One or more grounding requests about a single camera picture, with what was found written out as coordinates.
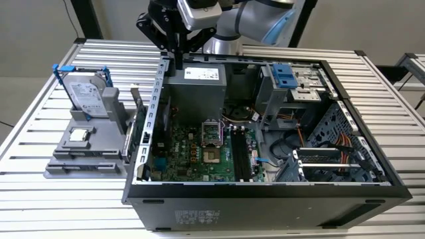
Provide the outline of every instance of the motherboard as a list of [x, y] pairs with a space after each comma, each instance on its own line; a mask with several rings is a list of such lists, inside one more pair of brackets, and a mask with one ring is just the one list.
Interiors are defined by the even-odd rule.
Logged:
[[244, 155], [238, 157], [242, 162], [234, 162], [234, 149], [232, 148], [232, 127], [186, 127], [173, 125], [168, 152], [164, 157], [153, 161], [153, 181], [178, 182], [234, 182], [240, 181], [240, 168], [248, 167], [246, 181], [262, 182], [262, 168], [256, 164], [258, 156], [257, 142], [253, 130], [245, 129], [237, 138], [237, 146], [245, 147]]

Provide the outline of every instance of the blue latch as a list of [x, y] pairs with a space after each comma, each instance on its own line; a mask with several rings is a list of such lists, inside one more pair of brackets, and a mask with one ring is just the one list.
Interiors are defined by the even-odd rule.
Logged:
[[288, 64], [273, 64], [272, 74], [276, 84], [280, 88], [296, 89], [298, 87], [298, 82], [293, 76], [292, 68]]

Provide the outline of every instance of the metal frame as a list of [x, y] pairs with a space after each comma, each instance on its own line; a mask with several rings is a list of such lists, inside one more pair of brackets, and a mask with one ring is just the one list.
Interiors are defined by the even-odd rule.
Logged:
[[78, 18], [84, 37], [89, 39], [102, 39], [92, 0], [70, 0], [70, 3]]
[[[57, 237], [128, 237], [128, 238], [333, 238], [373, 239], [423, 238], [425, 216], [425, 131], [414, 122], [405, 103], [398, 103], [382, 83], [353, 51], [313, 50], [244, 46], [244, 54], [278, 58], [326, 60], [349, 95], [354, 110], [362, 116], [366, 128], [381, 146], [413, 199], [348, 230], [296, 231], [225, 231], [173, 232], [145, 231], [129, 206], [122, 206], [124, 180], [46, 180], [42, 178], [50, 152], [56, 148], [68, 125], [70, 102], [54, 81], [46, 84], [17, 123], [8, 140], [0, 147], [0, 214], [10, 222], [0, 222], [5, 238], [38, 236]], [[148, 103], [160, 52], [152, 43], [86, 40], [70, 50], [65, 59], [84, 68], [106, 65], [112, 70], [114, 86], [120, 89], [120, 101], [126, 108], [136, 107], [129, 93], [130, 86], [140, 87], [144, 103]], [[390, 102], [377, 104], [376, 99]], [[389, 124], [411, 120], [410, 125]]]

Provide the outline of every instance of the green circuit board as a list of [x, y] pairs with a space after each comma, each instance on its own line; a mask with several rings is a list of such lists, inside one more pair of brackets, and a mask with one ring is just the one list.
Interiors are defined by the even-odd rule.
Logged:
[[[153, 169], [156, 180], [172, 182], [234, 182], [234, 168], [232, 159], [230, 131], [222, 131], [221, 147], [202, 147], [201, 127], [173, 126], [166, 168], [162, 172]], [[246, 131], [246, 148], [257, 149], [253, 131]], [[252, 177], [254, 182], [262, 182], [262, 169]]]

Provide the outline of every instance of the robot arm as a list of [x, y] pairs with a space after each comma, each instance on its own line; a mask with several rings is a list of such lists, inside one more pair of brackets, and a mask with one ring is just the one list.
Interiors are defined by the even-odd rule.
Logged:
[[[150, 0], [136, 26], [154, 45], [166, 49], [181, 70], [184, 54], [196, 52], [213, 37], [234, 39], [245, 35], [273, 44], [270, 36], [281, 32], [292, 6], [293, 0]], [[198, 33], [188, 39], [194, 30]]]

